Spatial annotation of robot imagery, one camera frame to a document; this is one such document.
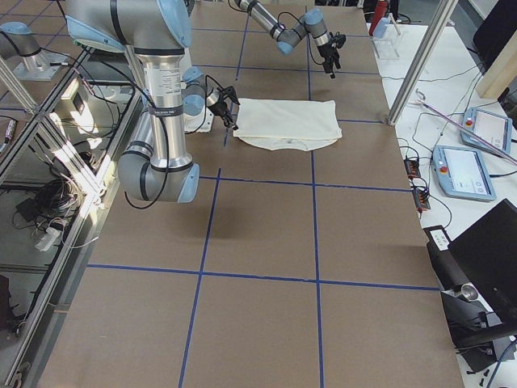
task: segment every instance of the label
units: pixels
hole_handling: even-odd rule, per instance
[[[449,249],[449,240],[447,236],[443,232],[443,230],[431,230],[431,237],[435,240],[435,244],[441,251],[446,251]]]
[[[152,97],[181,95],[179,69],[144,69],[145,83]]]

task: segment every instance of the white desk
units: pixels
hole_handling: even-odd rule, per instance
[[[406,76],[410,63],[414,54],[426,31],[426,26],[401,26],[401,35],[397,34],[393,26],[389,26],[385,38],[389,37],[395,42],[398,59],[377,59],[380,75],[383,77],[383,86],[385,89],[386,99],[391,106],[397,92],[402,84],[402,80],[394,80],[390,78],[403,78]],[[448,78],[454,74],[462,73],[473,68],[476,63],[470,57],[468,51],[464,47],[463,42],[456,33],[454,27],[446,27],[443,35],[439,39],[430,60],[427,62],[423,71],[421,80],[432,80],[437,78]],[[426,102],[431,106],[439,109],[441,112],[450,114],[453,112],[464,112],[467,108],[470,91],[473,89],[477,78],[480,77],[477,67],[463,75],[448,79],[447,81],[435,82],[418,82],[417,88],[426,96]],[[480,99],[476,91],[473,92],[470,100],[470,107],[493,103],[493,100]],[[504,115],[504,111],[498,103],[493,103],[483,109]],[[429,112],[423,107],[408,104],[404,109],[401,119],[397,122],[396,129],[401,146],[414,147],[420,154],[420,157],[429,157],[430,152],[412,140],[418,117],[423,112]],[[462,118],[461,115],[453,117],[457,121]],[[416,139],[425,146],[433,149],[439,138],[439,133],[444,127],[443,119],[431,115],[421,116],[418,124]],[[460,131],[448,125],[443,136],[439,140],[440,145],[448,146],[466,146],[460,139]],[[406,149],[401,149],[402,155],[406,154]],[[512,156],[517,156],[517,147],[513,147]],[[483,153],[485,164],[490,174],[502,174],[514,171],[515,167],[510,163],[501,160],[486,152]],[[433,172],[429,171],[428,159],[421,160],[422,176],[429,182],[431,194],[440,198],[452,211],[452,222],[448,227],[448,234],[452,239],[469,228],[478,218],[492,209],[500,200],[508,198],[512,203],[517,204],[517,174],[508,177],[492,179],[494,189],[498,199],[493,202],[477,202],[472,200],[459,200],[447,197],[443,194],[438,186]],[[422,214],[421,225],[423,227],[433,225],[446,225],[448,223],[448,211],[436,200],[430,199],[431,210]],[[477,375],[468,375],[466,370],[469,367],[464,359],[458,356],[458,362],[462,370],[462,376],[466,388],[479,387],[482,373]],[[488,383],[490,376],[485,377],[484,386]],[[498,374],[492,383],[492,388],[500,386],[515,386],[517,382],[517,361],[506,361],[502,363]]]

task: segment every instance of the blue tape grid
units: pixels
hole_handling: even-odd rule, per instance
[[[91,263],[87,265],[88,268],[97,269],[111,269],[118,271],[135,271],[135,272],[159,272],[159,273],[173,273],[177,275],[193,275],[193,276],[210,276],[210,277],[225,277],[233,279],[251,279],[251,280],[270,280],[270,281],[287,281],[291,283],[310,283],[316,284],[316,279],[303,279],[300,277],[288,277],[288,276],[261,276],[251,275],[246,273],[229,273],[229,272],[210,272],[210,271],[193,271],[188,269],[177,269],[177,268],[158,268],[158,267],[139,267],[131,265],[118,265],[118,264],[96,264]],[[321,285],[342,285],[349,287],[366,287],[374,289],[406,289],[411,291],[431,291],[439,292],[438,287],[427,287],[421,285],[391,285],[384,283],[368,283],[361,281],[346,281],[346,280],[326,280],[320,279]]]
[[[0,15],[0,19],[10,13],[13,9],[15,9],[23,0],[18,0],[17,3],[11,7],[6,14]],[[32,24],[39,16],[45,12],[48,7],[52,3],[50,2],[48,6],[46,6],[35,18],[32,20],[30,24]],[[307,83],[308,83],[308,96],[309,100],[312,99],[311,96],[311,72],[314,73],[323,73],[323,70],[311,70],[309,64],[309,44],[310,42],[307,40],[307,70],[292,70],[292,69],[275,69],[275,68],[260,68],[253,66],[242,66],[242,57],[244,53],[244,49],[246,46],[246,34],[249,33],[266,33],[266,32],[256,32],[248,30],[249,23],[249,15],[246,16],[246,26],[244,31],[241,30],[218,30],[218,29],[210,29],[210,28],[194,28],[194,30],[201,31],[215,31],[215,32],[243,32],[242,37],[242,46],[241,52],[239,55],[239,62],[237,67],[234,66],[212,66],[212,65],[199,65],[203,67],[227,67],[231,69],[236,69],[235,79],[238,80],[241,69],[250,69],[250,70],[282,70],[282,71],[306,71],[307,72]],[[52,39],[48,42],[51,44],[56,37],[58,36],[68,36],[67,34],[61,34],[65,26],[63,26],[57,34],[36,34],[41,36],[51,36]],[[357,36],[357,35],[348,35],[347,37],[356,37],[356,38],[369,38],[369,36]],[[343,74],[360,74],[360,75],[378,75],[377,73],[368,73],[368,72],[347,72],[347,71],[336,71],[336,73]],[[378,120],[339,120],[340,122],[358,122],[358,123],[382,123],[382,121]],[[225,134],[224,146],[226,146],[227,138],[229,135],[229,131],[227,130]],[[216,185],[214,188],[214,194],[212,198],[212,208],[210,211],[210,217],[208,219],[208,227],[207,233],[204,242],[203,255],[200,264],[199,271],[189,271],[189,270],[179,270],[172,268],[147,268],[147,267],[129,267],[129,266],[121,266],[121,265],[107,265],[107,264],[88,264],[89,268],[104,268],[104,269],[118,269],[118,270],[130,270],[130,271],[144,271],[144,272],[168,272],[168,273],[177,273],[177,274],[188,274],[193,276],[198,276],[197,285],[195,289],[194,302],[191,310],[191,319],[189,323],[187,340],[185,343],[184,353],[183,353],[183,363],[181,368],[181,374],[179,377],[179,388],[183,388],[183,382],[185,378],[186,368],[187,368],[187,360],[188,360],[188,352],[190,348],[195,314],[198,306],[200,290],[202,285],[203,276],[217,276],[217,277],[229,277],[229,278],[242,278],[242,279],[253,279],[253,280],[273,280],[273,281],[289,281],[289,282],[301,282],[301,283],[311,283],[316,285],[316,299],[317,299],[317,329],[318,329],[318,352],[319,352],[319,373],[320,373],[320,388],[324,388],[325,386],[325,368],[324,368],[324,359],[323,359],[323,343],[322,343],[322,304],[321,304],[321,284],[324,285],[341,285],[341,286],[354,286],[354,287],[371,287],[371,288],[383,288],[383,289],[408,289],[408,290],[422,290],[422,291],[439,291],[436,287],[424,287],[424,286],[411,286],[411,285],[388,285],[388,284],[373,284],[373,283],[364,283],[364,282],[350,282],[350,281],[340,281],[340,280],[322,280],[320,278],[320,268],[319,268],[319,250],[318,250],[318,232],[317,232],[317,187],[327,187],[327,188],[347,188],[347,189],[360,189],[360,190],[379,190],[379,191],[391,191],[391,192],[410,192],[409,189],[394,189],[394,188],[370,188],[370,187],[360,187],[360,186],[350,186],[350,185],[337,185],[337,184],[323,184],[316,182],[315,175],[315,162],[314,162],[314,153],[311,151],[311,183],[301,183],[301,182],[280,182],[280,181],[271,181],[271,180],[252,180],[252,179],[236,179],[236,178],[222,178],[221,177],[221,169],[219,169],[217,173],[217,177],[207,177],[203,176],[202,179],[213,179],[216,180]],[[212,230],[213,217],[216,208],[216,198],[217,192],[219,189],[220,181],[233,181],[233,182],[248,182],[248,183],[270,183],[270,184],[288,184],[288,185],[303,185],[303,186],[311,186],[313,192],[313,228],[314,228],[314,263],[315,263],[315,279],[301,279],[301,278],[292,278],[292,277],[282,277],[282,276],[256,276],[256,275],[246,275],[246,274],[235,274],[235,273],[223,273],[223,272],[205,272],[204,264],[206,260],[206,255],[208,251],[208,244],[210,239],[210,234]]]
[[[183,363],[181,366],[181,373],[179,375],[178,387],[183,387],[183,380],[185,378],[185,370],[187,368],[188,350],[191,344],[192,331],[194,329],[195,311],[197,310],[197,304],[200,298],[201,281],[203,280],[204,261],[207,257],[208,240],[210,239],[210,232],[212,231],[213,214],[216,210],[217,191],[219,189],[219,178],[221,177],[221,169],[217,172],[216,186],[213,191],[212,208],[210,210],[210,218],[208,219],[207,235],[204,240],[203,257],[201,258],[201,265],[199,275],[197,277],[197,286],[195,287],[194,305],[192,306],[191,321],[188,326],[187,342],[185,343],[185,351],[183,352]]]

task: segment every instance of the cardboard table surface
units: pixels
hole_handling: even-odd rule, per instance
[[[187,138],[193,203],[119,192],[40,388],[462,387],[364,18],[323,14],[348,34],[334,80],[305,41],[282,57],[247,14],[196,3],[193,64],[240,97],[333,99],[343,138],[271,152],[216,121]]]

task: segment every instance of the gray robot arm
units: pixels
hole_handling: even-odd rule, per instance
[[[328,32],[323,14],[318,8],[305,13],[296,19],[296,25],[287,29],[273,16],[258,0],[234,0],[237,6],[248,13],[271,38],[276,40],[278,49],[285,55],[299,44],[308,34],[313,37],[317,50],[323,58],[323,69],[331,78],[335,78],[334,66],[341,69],[339,64],[340,49],[346,41],[342,34]]]
[[[50,67],[31,30],[20,22],[8,22],[0,26],[0,56],[9,59],[18,55],[28,72],[45,71]]]
[[[191,44],[185,4],[182,0],[69,0],[67,6],[69,34],[78,43],[116,53],[133,46],[144,68],[152,102],[119,160],[125,191],[140,200],[192,201],[200,169],[187,152],[183,128],[179,61]]]

